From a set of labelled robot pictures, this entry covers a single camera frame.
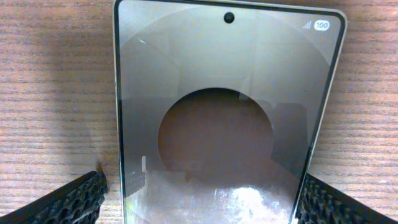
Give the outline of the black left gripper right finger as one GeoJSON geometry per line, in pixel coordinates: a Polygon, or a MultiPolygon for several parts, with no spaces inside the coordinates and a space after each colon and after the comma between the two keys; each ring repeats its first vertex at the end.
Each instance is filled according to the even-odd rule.
{"type": "Polygon", "coordinates": [[[310,174],[303,182],[295,218],[299,224],[397,224],[310,174]]]}

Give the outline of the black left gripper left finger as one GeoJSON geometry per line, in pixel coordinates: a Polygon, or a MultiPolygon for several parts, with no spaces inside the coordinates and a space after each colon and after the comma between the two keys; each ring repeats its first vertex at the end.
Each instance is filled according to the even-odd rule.
{"type": "Polygon", "coordinates": [[[95,224],[106,193],[104,173],[91,171],[2,216],[1,224],[95,224]]]}

